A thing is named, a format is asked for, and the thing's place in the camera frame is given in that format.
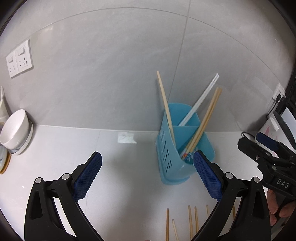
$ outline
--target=human hand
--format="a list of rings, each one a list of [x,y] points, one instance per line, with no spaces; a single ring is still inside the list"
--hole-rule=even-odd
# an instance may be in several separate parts
[[[268,204],[268,209],[269,209],[270,226],[273,226],[273,225],[275,225],[275,223],[277,221],[274,214],[279,209],[279,205],[276,202],[275,192],[268,189],[266,199],[267,199],[267,204]],[[281,209],[281,211],[279,212],[279,216],[281,218],[290,217],[292,215],[292,213],[294,212],[295,207],[296,207],[296,200],[285,205]]]

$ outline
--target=silver screw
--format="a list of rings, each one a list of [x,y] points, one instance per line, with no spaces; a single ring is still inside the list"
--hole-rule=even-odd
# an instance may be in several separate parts
[[[259,182],[260,182],[260,179],[259,179],[258,177],[254,177],[253,180],[254,180],[254,182],[256,182],[256,183],[259,183]]]
[[[232,179],[232,178],[233,178],[233,175],[232,175],[232,173],[230,173],[230,172],[226,173],[225,176],[226,176],[228,179]]]
[[[63,180],[67,180],[69,177],[70,175],[68,173],[65,173],[64,175],[62,175]]]
[[[36,178],[36,180],[35,180],[35,183],[40,183],[42,181],[42,179],[39,177],[39,178]]]

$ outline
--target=chopstick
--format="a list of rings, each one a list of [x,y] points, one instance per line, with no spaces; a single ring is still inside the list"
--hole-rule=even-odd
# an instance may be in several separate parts
[[[210,105],[207,109],[207,112],[205,114],[205,117],[203,118],[199,128],[195,132],[194,136],[191,138],[190,142],[187,144],[183,152],[180,154],[180,157],[184,160],[185,156],[187,156],[188,153],[193,152],[194,148],[197,146],[200,138],[203,135],[203,132],[205,131],[205,128],[211,118],[211,115],[214,111],[214,108],[217,104],[217,101],[221,95],[222,89],[221,88],[216,88],[215,93],[212,97],[212,100],[210,102]]]
[[[165,241],[169,241],[169,213],[167,208],[167,225],[166,225],[166,232],[165,232]]]
[[[191,207],[188,205],[189,211],[189,230],[190,230],[190,240],[193,238],[193,226],[192,226],[192,216],[191,216]]]
[[[198,216],[197,216],[197,208],[196,207],[194,207],[194,213],[195,213],[195,230],[197,233],[199,230],[199,227],[198,227]]]
[[[202,93],[202,95],[199,97],[199,99],[196,101],[192,109],[188,112],[188,114],[184,117],[184,119],[179,123],[178,126],[185,126],[187,122],[190,120],[190,118],[193,116],[193,114],[197,111],[197,109],[200,107],[201,103],[205,100],[207,95],[209,94],[210,90],[213,88],[214,84],[219,79],[219,75],[216,74],[211,83],[207,86],[205,91]]]
[[[168,127],[170,129],[170,134],[172,136],[174,146],[176,146],[175,136],[174,136],[174,130],[173,130],[173,124],[172,124],[172,119],[170,117],[170,109],[168,107],[168,101],[167,101],[166,96],[165,96],[165,89],[163,88],[163,83],[161,81],[161,77],[160,77],[159,71],[157,71],[156,73],[157,73],[157,77],[158,77],[158,82],[159,82],[159,86],[160,86],[161,95],[163,97],[163,104],[165,106],[165,112],[166,112],[167,119],[168,119]]]
[[[209,217],[210,211],[209,211],[209,205],[207,204],[207,217]]]
[[[233,204],[233,207],[232,207],[232,214],[233,214],[233,220],[235,220],[235,207],[234,207],[234,204]]]
[[[172,222],[173,222],[173,227],[174,227],[174,231],[175,231],[176,240],[179,241],[179,237],[178,237],[178,234],[177,234],[177,229],[176,229],[175,221],[173,219],[172,219]]]
[[[1,86],[1,99],[3,99],[3,97],[4,97],[4,89],[3,89],[3,87]]]

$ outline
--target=white bowl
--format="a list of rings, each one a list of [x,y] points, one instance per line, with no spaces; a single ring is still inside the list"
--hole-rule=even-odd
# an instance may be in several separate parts
[[[16,150],[8,150],[8,152],[11,155],[13,155],[13,156],[16,155],[17,156],[17,155],[21,154],[26,149],[28,144],[30,143],[30,140],[31,140],[32,135],[33,135],[33,124],[30,121],[29,121],[29,126],[31,126],[30,133],[28,134],[28,137],[26,138],[24,144],[22,146],[20,145],[21,147],[18,147],[18,149],[16,149]]]
[[[0,134],[0,143],[7,149],[16,149],[27,138],[28,131],[29,121],[26,112],[18,110],[4,124]]]

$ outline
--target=wooden chopstick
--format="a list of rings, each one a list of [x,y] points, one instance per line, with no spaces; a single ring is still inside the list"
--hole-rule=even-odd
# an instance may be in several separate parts
[[[192,225],[192,216],[191,216],[191,207],[188,205],[189,211],[189,230],[190,230],[190,240],[193,238],[193,225]]]
[[[210,216],[209,205],[207,204],[207,217]]]
[[[173,222],[173,227],[174,227],[174,231],[175,231],[176,240],[179,241],[179,237],[178,237],[178,234],[177,234],[177,229],[176,229],[175,221],[173,219],[172,219],[172,222]]]
[[[166,96],[165,96],[165,89],[163,88],[163,83],[161,81],[159,71],[157,71],[156,73],[157,73],[157,77],[158,77],[158,82],[159,82],[159,86],[160,86],[161,95],[163,97],[163,104],[165,106],[165,112],[166,112],[167,119],[168,119],[168,127],[170,129],[170,134],[172,136],[174,146],[176,146],[172,119],[170,117],[170,109],[168,107],[168,101],[167,101]]]
[[[169,213],[168,213],[168,208],[167,208],[167,225],[166,225],[166,232],[165,232],[165,241],[169,241]]]
[[[197,216],[197,208],[196,207],[194,207],[194,213],[195,213],[195,230],[197,233],[199,230],[199,227],[198,227],[198,216]]]
[[[233,207],[232,207],[232,214],[233,214],[233,220],[235,220],[235,207],[234,207],[234,204],[233,204]]]
[[[218,99],[219,99],[219,97],[221,95],[221,92],[222,92],[222,89],[217,87],[216,91],[214,93],[214,96],[213,96],[213,98],[211,100],[211,103],[209,105],[209,108],[208,108],[208,110],[207,110],[207,112],[205,114],[205,117],[203,118],[203,120],[202,120],[199,128],[197,129],[194,137],[190,141],[190,145],[188,147],[188,153],[193,152],[193,150],[196,147],[196,145],[198,144],[201,136],[203,135],[203,132],[205,131],[205,128],[206,128],[206,126],[207,126],[207,124],[208,124],[208,122],[209,122],[209,120],[211,118],[211,115],[212,115],[212,113],[214,111],[214,108],[215,108],[215,106],[217,104],[217,101],[218,101]]]

